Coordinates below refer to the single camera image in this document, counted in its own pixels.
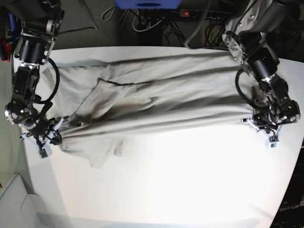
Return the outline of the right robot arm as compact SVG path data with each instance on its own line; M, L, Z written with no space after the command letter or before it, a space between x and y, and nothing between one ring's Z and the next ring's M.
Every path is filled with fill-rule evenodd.
M9 62L13 57L20 66L13 74L11 101L5 106L6 119L27 131L24 140L33 137L39 152L50 144L61 144L58 131L64 117L47 119L52 99L59 88L60 74L49 57L59 35L64 11L59 0L2 0L0 2L0 58ZM55 86L42 100L36 94L39 69L50 63L55 70Z

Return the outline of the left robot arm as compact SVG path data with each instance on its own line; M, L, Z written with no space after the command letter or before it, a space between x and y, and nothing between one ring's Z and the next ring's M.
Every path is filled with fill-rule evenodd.
M228 51L240 64L235 77L237 92L254 109L253 116L243 121L262 133L270 148L279 144L281 127L296 123L301 114L298 103L289 97L287 82L277 74L280 61L266 36L302 3L302 0L243 0L222 35ZM240 89L242 73L253 76L258 84L259 92L254 92L252 99Z

